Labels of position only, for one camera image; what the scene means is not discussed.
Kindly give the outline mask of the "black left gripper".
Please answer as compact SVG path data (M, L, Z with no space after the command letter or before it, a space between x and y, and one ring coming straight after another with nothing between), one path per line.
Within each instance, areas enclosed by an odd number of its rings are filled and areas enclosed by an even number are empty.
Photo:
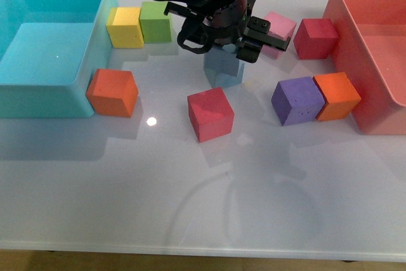
M255 0L191 0L187 6L168 2L164 14L185 18L178 33L178 45L195 54L207 53L213 45L234 44L236 57L256 62L263 46L286 51L291 37L268 34L271 23L251 17Z

